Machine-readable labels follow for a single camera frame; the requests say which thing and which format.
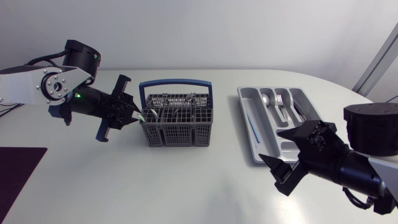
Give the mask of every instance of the cable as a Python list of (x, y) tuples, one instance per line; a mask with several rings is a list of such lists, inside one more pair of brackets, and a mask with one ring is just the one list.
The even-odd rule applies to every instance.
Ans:
[(18, 108), (18, 107), (20, 107), (20, 106), (23, 106), (23, 105), (24, 105), (24, 104), (22, 104), (22, 103), (18, 103), (17, 105), (13, 106), (12, 108), (7, 108), (7, 109), (5, 109), (5, 110), (0, 111), (0, 113), (3, 112), (3, 111), (5, 111), (4, 113), (0, 114), (0, 118), (1, 118), (2, 116), (4, 116), (4, 115), (10, 113), (12, 110), (14, 110), (14, 109), (16, 109), (16, 108)]
[(372, 197), (368, 197), (368, 199), (366, 200), (366, 203), (363, 203), (362, 201), (360, 201), (360, 199), (358, 199), (357, 197), (355, 197), (346, 187), (343, 187), (343, 192), (346, 194), (346, 196), (348, 197), (348, 200), (350, 200), (350, 202), (355, 205), (358, 208), (362, 208), (362, 209), (368, 209), (370, 207), (372, 207), (372, 205), (374, 204), (374, 198)]
[(30, 60), (28, 63), (26, 63), (26, 65), (34, 65), (37, 62), (41, 62), (41, 61), (47, 61), (50, 59), (54, 59), (54, 58), (58, 58), (58, 57), (62, 57), (64, 55), (66, 55), (67, 53), (69, 53), (69, 49), (65, 49), (63, 52), (59, 52), (57, 54), (52, 54), (52, 55), (46, 55), (43, 57), (39, 57), (39, 58), (35, 58)]
[(390, 100), (387, 100), (386, 103), (390, 102), (391, 100), (393, 100), (393, 99), (395, 99), (395, 98), (397, 98), (397, 97), (398, 97), (398, 95), (394, 96), (394, 97), (391, 98)]
[(1, 106), (14, 106), (14, 105), (17, 105), (17, 103), (13, 103), (13, 104), (11, 104), (11, 105), (2, 105), (2, 104), (0, 104)]
[(57, 65), (55, 62), (51, 61), (51, 59), (44, 60), (44, 61), (46, 61), (46, 62), (48, 62), (48, 63), (52, 64), (52, 66), (54, 66), (54, 67), (57, 67), (57, 68), (58, 68), (58, 65)]

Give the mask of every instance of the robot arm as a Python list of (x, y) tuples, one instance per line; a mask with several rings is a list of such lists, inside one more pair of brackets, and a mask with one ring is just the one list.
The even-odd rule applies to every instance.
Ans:
[[(63, 65), (51, 61), (65, 56)], [(53, 117), (72, 121), (72, 112), (102, 118), (96, 139), (108, 141), (110, 128), (121, 129), (138, 119), (140, 112), (133, 96), (124, 92), (130, 78), (120, 75), (112, 94), (89, 87), (95, 80), (101, 55), (95, 49), (75, 40), (68, 40), (65, 50), (58, 54), (33, 59), (26, 65), (0, 71), (0, 103), (49, 105)], [(34, 66), (50, 62), (52, 67)]]
[[(342, 185), (349, 200), (374, 212), (391, 213), (398, 206), (398, 104), (372, 103), (345, 108), (349, 149), (336, 134), (333, 123), (306, 121), (300, 127), (281, 131), (280, 137), (300, 149), (293, 166), (260, 154), (271, 168), (279, 192), (289, 196), (300, 180), (309, 174)], [(368, 196), (360, 202), (348, 189)]]

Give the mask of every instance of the fork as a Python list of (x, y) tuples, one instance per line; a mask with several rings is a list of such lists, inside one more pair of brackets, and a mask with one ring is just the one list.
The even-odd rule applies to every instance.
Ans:
[(278, 108), (280, 109), (280, 112), (282, 112), (282, 116), (284, 117), (284, 119), (288, 120), (287, 112), (284, 108), (284, 102), (282, 101), (281, 94), (276, 95), (276, 101), (278, 102)]

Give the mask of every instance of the blue basket handle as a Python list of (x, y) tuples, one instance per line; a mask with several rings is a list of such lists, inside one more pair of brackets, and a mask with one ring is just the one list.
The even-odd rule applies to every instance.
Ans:
[(197, 85), (197, 86), (205, 86), (209, 89), (209, 99), (210, 104), (209, 107), (213, 108), (213, 90), (211, 89), (211, 82), (202, 81), (202, 80), (194, 80), (189, 78), (166, 78), (161, 80), (152, 80), (147, 82), (142, 82), (139, 84), (139, 96), (141, 98), (141, 106), (142, 109), (147, 107), (147, 103), (145, 100), (145, 87), (157, 86), (157, 85), (169, 85), (169, 84), (184, 84), (184, 85)]

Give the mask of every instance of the utensil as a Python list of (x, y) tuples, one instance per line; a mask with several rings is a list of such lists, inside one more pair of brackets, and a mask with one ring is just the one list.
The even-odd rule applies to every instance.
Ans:
[(296, 104), (296, 102), (293, 102), (293, 107), (296, 110), (297, 114), (300, 116), (302, 121), (307, 121), (308, 118), (304, 115), (303, 110), (301, 109), (301, 107)]
[(278, 102), (278, 108), (280, 109), (282, 116), (284, 117), (284, 119), (288, 120), (287, 111), (284, 108), (284, 102), (282, 101), (281, 94), (276, 95), (276, 101)]
[(263, 102), (266, 104), (266, 106), (268, 107), (269, 105), (269, 97), (266, 94), (262, 94), (262, 100)]
[(159, 116), (157, 115), (156, 111), (154, 109), (150, 109), (152, 111), (152, 113), (154, 114), (156, 120), (159, 119)]
[(138, 117), (142, 122), (145, 122), (145, 118), (144, 118), (143, 115), (137, 114), (137, 117)]
[(258, 143), (260, 143), (260, 137), (258, 136), (258, 133), (257, 133), (256, 128), (254, 127), (253, 121), (251, 120), (251, 118), (250, 118), (250, 116), (249, 116), (248, 113), (246, 113), (246, 115), (248, 116), (249, 123), (250, 123), (251, 129), (252, 129), (253, 132), (254, 132), (254, 135), (255, 135), (255, 137), (256, 137), (256, 140), (257, 140)]

